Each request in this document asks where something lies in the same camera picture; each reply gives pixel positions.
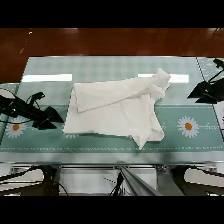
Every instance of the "brown wooden surface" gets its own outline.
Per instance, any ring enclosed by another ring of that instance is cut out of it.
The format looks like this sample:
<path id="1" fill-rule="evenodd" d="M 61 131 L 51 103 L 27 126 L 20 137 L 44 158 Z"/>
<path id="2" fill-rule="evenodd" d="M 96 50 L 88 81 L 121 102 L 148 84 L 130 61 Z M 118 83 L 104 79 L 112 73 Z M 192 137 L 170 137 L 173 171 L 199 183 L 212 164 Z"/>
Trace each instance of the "brown wooden surface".
<path id="1" fill-rule="evenodd" d="M 222 28 L 0 28 L 0 83 L 19 82 L 28 57 L 224 57 Z"/>

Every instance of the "tabletop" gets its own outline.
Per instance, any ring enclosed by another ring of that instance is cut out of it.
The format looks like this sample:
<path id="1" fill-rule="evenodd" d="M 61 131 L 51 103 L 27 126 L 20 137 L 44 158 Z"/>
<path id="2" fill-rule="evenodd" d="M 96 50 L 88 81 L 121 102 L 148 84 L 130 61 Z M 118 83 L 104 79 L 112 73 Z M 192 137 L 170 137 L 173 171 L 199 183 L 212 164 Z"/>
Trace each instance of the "tabletop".
<path id="1" fill-rule="evenodd" d="M 29 58 L 23 78 L 15 89 L 26 100 L 44 92 L 41 109 L 54 107 L 65 120 L 75 82 L 123 80 L 155 74 L 157 68 L 173 74 L 164 99 L 155 105 L 165 137 L 147 142 L 139 151 L 128 137 L 98 134 L 65 134 L 57 129 L 32 128 L 32 122 L 2 127 L 1 162 L 61 164 L 164 164 L 224 161 L 223 137 L 212 105 L 195 104 L 187 96 L 203 81 L 199 59 L 160 56 L 52 56 Z M 182 135 L 178 125 L 199 128 L 193 137 Z"/>

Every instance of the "daisy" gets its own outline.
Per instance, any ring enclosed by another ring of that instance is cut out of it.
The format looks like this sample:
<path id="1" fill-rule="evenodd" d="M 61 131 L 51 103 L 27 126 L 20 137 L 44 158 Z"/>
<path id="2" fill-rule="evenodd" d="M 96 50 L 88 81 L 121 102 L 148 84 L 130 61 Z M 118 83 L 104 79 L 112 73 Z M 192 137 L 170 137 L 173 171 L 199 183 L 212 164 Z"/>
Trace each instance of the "daisy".
<path id="1" fill-rule="evenodd" d="M 10 122 L 21 123 L 24 121 L 25 121 L 24 118 L 17 117 L 17 118 L 11 119 Z M 6 129 L 5 129 L 6 135 L 8 136 L 8 138 L 17 138 L 18 136 L 23 134 L 23 131 L 26 130 L 26 127 L 27 127 L 27 125 L 25 123 L 23 123 L 23 124 L 7 124 Z"/>
<path id="2" fill-rule="evenodd" d="M 69 134 L 69 133 L 65 133 L 65 132 L 63 132 L 63 135 L 64 135 L 66 138 L 70 138 L 70 139 L 72 139 L 72 138 L 77 138 L 77 137 L 79 136 L 79 134 Z"/>
<path id="3" fill-rule="evenodd" d="M 199 127 L 194 118 L 182 117 L 179 119 L 177 127 L 179 131 L 182 131 L 182 135 L 185 135 L 185 137 L 194 138 L 194 136 L 197 136 L 199 133 Z"/>

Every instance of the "white cloth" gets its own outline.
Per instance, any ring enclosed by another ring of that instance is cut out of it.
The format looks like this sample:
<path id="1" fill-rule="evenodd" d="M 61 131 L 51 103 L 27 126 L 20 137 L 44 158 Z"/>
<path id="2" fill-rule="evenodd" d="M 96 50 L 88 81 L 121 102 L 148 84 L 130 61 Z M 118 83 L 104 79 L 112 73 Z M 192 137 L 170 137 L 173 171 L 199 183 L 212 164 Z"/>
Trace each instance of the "white cloth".
<path id="1" fill-rule="evenodd" d="M 75 83 L 63 131 L 132 136 L 139 149 L 147 141 L 161 141 L 154 104 L 165 97 L 169 79 L 158 69 L 150 78 Z"/>

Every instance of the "flower center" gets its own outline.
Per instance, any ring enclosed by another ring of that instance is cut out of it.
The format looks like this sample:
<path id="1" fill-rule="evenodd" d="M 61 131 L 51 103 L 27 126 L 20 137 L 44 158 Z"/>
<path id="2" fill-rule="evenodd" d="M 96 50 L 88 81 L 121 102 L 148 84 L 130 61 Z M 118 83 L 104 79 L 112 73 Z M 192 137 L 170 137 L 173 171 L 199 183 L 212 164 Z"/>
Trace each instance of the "flower center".
<path id="1" fill-rule="evenodd" d="M 17 130 L 19 130 L 19 124 L 14 124 L 14 125 L 12 126 L 12 130 L 13 130 L 13 131 L 17 131 Z"/>
<path id="2" fill-rule="evenodd" d="M 186 124 L 185 124 L 185 128 L 186 128 L 187 130 L 191 130 L 191 129 L 192 129 L 192 125 L 191 125 L 190 123 L 186 123 Z"/>

